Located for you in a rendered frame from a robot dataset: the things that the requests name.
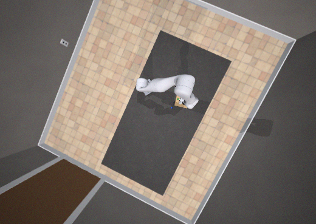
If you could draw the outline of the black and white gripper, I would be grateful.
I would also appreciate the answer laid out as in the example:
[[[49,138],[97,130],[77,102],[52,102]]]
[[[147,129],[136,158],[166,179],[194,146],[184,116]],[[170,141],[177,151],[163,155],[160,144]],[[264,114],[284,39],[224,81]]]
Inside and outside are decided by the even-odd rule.
[[[180,100],[179,100],[179,104],[183,104],[183,105],[185,105],[185,100],[183,100],[182,98],[180,98]]]

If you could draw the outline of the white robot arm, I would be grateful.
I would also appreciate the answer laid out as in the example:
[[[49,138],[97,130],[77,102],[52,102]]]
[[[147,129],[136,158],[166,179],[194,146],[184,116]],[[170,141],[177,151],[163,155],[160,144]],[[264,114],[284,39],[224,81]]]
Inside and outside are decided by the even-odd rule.
[[[192,93],[194,83],[194,76],[187,74],[168,78],[155,78],[150,82],[145,78],[138,78],[136,82],[136,90],[139,92],[164,92],[175,85],[174,93],[185,100],[187,108],[192,109],[199,101]]]

